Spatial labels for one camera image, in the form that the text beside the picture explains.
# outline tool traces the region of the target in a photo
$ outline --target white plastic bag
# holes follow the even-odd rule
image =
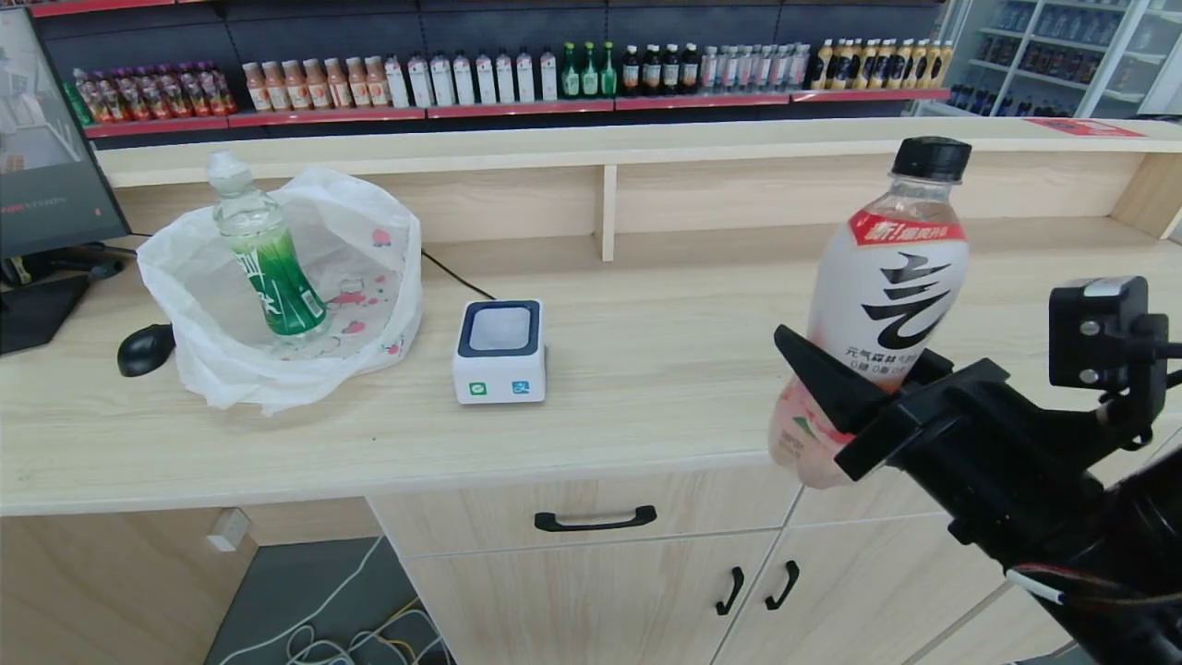
[[[324,399],[355,374],[398,363],[423,312],[418,219],[397,198],[317,167],[271,195],[332,315],[327,334],[304,347],[277,343],[214,226],[213,207],[157,232],[141,245],[137,261],[173,321],[184,387],[210,406],[259,404],[266,416]]]

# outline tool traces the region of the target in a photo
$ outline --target red sticker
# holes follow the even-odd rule
[[[1076,119],[1076,118],[1024,118],[1026,122],[1033,122],[1034,124],[1041,124],[1043,126],[1050,126],[1051,129],[1057,129],[1064,133],[1071,133],[1074,136],[1144,136],[1144,133],[1137,133],[1128,129],[1123,129],[1106,122],[1099,122],[1095,119]]]
[[[928,223],[909,219],[894,219],[858,210],[850,217],[853,241],[863,245],[898,245],[903,242],[933,242],[963,240],[965,229],[959,223]]]

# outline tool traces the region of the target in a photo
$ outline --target floor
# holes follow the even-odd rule
[[[204,665],[275,665],[288,660],[286,637],[258,650],[223,659],[233,652],[274,638],[303,621],[324,602],[372,547],[372,539],[332,541],[298,546],[260,548],[242,586],[230,605]],[[415,591],[398,563],[390,543],[382,541],[361,574],[311,621],[316,639],[330,639],[339,645],[361,630],[379,626],[394,612],[415,599]],[[408,617],[383,632],[391,639],[404,640],[418,653],[435,639],[435,632],[420,617]],[[299,651],[309,639],[296,640]],[[320,647],[307,660],[324,660],[331,648]],[[385,646],[366,644],[356,652],[358,663],[374,665],[410,665],[400,660]],[[418,665],[441,665],[442,651],[433,648]],[[1091,665],[1079,650],[1059,658],[1039,658],[1021,665]]]

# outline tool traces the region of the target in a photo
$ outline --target black cable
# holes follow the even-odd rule
[[[496,295],[493,295],[488,291],[485,291],[480,286],[476,286],[472,281],[468,281],[467,279],[460,276],[459,274],[456,274],[455,272],[453,272],[450,267],[441,263],[439,261],[439,259],[436,259],[435,256],[428,254],[427,249],[422,249],[422,252],[423,252],[423,255],[428,257],[428,260],[430,260],[433,263],[437,265],[440,267],[440,269],[442,269],[443,272],[450,274],[452,278],[455,279],[456,281],[459,281],[460,283],[463,283],[465,286],[472,288],[473,291],[480,293],[481,295],[488,298],[489,300],[495,300],[496,299]]]

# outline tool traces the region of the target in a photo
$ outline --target drawer handle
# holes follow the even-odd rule
[[[636,507],[636,516],[623,522],[609,522],[606,524],[563,524],[553,513],[538,513],[533,516],[533,526],[541,532],[560,534],[563,532],[606,532],[609,529],[630,529],[643,527],[657,521],[657,509],[652,506]]]
[[[784,565],[784,568],[788,572],[788,583],[784,587],[784,593],[780,594],[780,598],[767,596],[764,599],[764,605],[772,612],[775,612],[784,605],[784,601],[788,599],[788,594],[792,593],[792,587],[797,586],[797,580],[800,579],[800,567],[797,566],[795,561],[790,559]]]
[[[730,608],[735,606],[735,600],[739,599],[739,592],[742,591],[742,568],[735,566],[730,569],[730,578],[734,580],[734,587],[730,589],[730,598],[726,602],[721,600],[714,604],[714,611],[719,613],[719,617],[726,617],[730,614]]]

